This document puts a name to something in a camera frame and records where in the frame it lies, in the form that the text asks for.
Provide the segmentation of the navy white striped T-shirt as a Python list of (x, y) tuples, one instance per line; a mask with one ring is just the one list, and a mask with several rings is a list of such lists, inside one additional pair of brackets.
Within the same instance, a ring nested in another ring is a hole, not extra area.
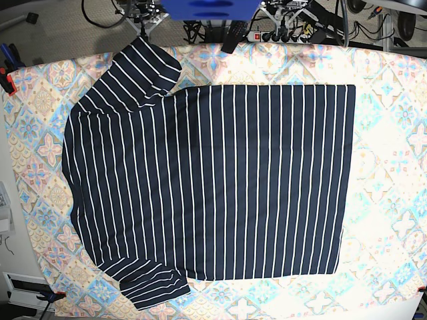
[(205, 281), (332, 274), (356, 88), (205, 85), (139, 37), (71, 109), (62, 171), (91, 260), (137, 309)]

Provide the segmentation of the white power strip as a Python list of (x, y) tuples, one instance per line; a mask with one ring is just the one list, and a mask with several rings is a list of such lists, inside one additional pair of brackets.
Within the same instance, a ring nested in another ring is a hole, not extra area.
[(287, 35), (274, 31), (250, 31), (246, 37), (250, 43), (309, 43), (310, 36), (301, 33), (301, 29), (296, 29), (293, 33)]

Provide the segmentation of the black remote-like device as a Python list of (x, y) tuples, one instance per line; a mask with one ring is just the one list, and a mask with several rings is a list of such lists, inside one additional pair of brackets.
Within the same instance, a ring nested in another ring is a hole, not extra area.
[(226, 38), (224, 39), (221, 51), (224, 53), (232, 54), (238, 43), (243, 39), (246, 34), (248, 26), (247, 21), (232, 21), (228, 29)]

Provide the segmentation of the blue box overhead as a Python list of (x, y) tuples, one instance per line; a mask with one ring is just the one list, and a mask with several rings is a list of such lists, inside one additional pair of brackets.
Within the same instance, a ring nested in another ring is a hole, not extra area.
[(172, 19), (250, 20), (258, 9), (258, 0), (163, 0), (160, 1)]

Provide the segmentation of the patterned tile tablecloth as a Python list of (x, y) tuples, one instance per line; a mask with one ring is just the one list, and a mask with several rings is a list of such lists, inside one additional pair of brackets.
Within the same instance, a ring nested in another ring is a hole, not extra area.
[(426, 62), (367, 49), (248, 44), (170, 47), (178, 88), (206, 84), (351, 83), (357, 87), (352, 171), (336, 274), (190, 281), (190, 294), (138, 311), (90, 261), (69, 222), (61, 177), (70, 108), (111, 55), (29, 67), (1, 94), (1, 172), (15, 234), (1, 270), (40, 276), (66, 298), (63, 317), (116, 319), (409, 319), (426, 284)]

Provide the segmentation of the orange clamp bottom left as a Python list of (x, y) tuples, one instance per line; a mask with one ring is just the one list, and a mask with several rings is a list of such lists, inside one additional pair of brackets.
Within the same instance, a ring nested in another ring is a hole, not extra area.
[(52, 291), (40, 291), (37, 295), (37, 299), (40, 301), (46, 301), (48, 303), (54, 303), (58, 300), (64, 299), (66, 297), (65, 293), (59, 292), (54, 293)]

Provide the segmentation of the white box left edge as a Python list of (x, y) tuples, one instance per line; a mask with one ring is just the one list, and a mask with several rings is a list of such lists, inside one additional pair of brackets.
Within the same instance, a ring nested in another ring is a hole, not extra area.
[(15, 227), (13, 224), (11, 202), (2, 181), (0, 182), (0, 190), (0, 232), (1, 235), (4, 236), (13, 235), (15, 233)]

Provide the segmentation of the red black clamp left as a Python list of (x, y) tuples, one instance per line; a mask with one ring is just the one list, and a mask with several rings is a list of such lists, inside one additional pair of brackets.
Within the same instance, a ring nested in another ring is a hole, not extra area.
[(12, 80), (12, 77), (6, 72), (6, 69), (4, 67), (0, 68), (0, 83), (4, 91), (9, 96), (16, 94), (16, 86)]

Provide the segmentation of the white tray bottom left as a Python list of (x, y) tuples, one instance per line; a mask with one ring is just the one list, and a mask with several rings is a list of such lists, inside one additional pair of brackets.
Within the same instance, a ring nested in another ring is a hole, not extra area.
[(38, 299), (42, 291), (51, 292), (49, 284), (43, 277), (20, 275), (16, 273), (3, 272), (7, 285), (9, 303), (12, 305), (44, 310), (46, 301)]

